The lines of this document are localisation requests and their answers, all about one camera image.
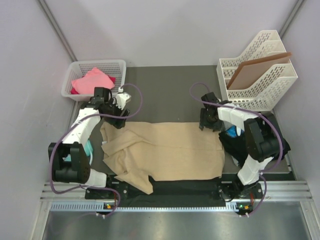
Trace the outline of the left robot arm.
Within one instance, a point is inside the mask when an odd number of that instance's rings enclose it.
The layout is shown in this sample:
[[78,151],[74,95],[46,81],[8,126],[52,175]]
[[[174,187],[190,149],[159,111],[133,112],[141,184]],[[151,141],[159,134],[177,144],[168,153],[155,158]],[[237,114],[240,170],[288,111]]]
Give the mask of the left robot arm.
[[48,147],[53,182],[96,187],[97,194],[105,199],[113,194],[114,187],[107,182],[107,175],[91,168],[93,153],[87,153],[85,146],[101,119],[116,129],[125,126],[130,114],[126,104],[130,100],[131,96],[122,90],[112,95],[108,88],[94,89],[93,96],[81,105],[71,131],[60,143],[53,142]]

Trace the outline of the beige t shirt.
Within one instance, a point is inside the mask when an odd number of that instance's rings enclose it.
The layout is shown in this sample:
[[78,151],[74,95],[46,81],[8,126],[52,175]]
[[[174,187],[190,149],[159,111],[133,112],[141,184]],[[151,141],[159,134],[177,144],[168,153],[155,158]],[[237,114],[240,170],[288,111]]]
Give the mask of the beige t shirt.
[[218,132],[200,130],[196,122],[127,122],[116,129],[100,127],[104,163],[118,181],[145,194],[154,189],[149,180],[211,180],[222,176],[225,152]]

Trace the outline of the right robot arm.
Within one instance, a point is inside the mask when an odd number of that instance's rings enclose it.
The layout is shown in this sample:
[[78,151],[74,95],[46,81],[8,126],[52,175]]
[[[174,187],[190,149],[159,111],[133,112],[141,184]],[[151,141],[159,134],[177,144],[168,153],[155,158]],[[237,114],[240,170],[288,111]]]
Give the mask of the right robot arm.
[[244,135],[247,157],[237,173],[233,192],[245,198],[252,191],[265,167],[274,159],[281,161],[286,155],[287,142],[284,140],[278,122],[272,112],[254,112],[236,106],[229,101],[219,101],[213,92],[200,99],[200,128],[217,128],[222,122],[233,125]]

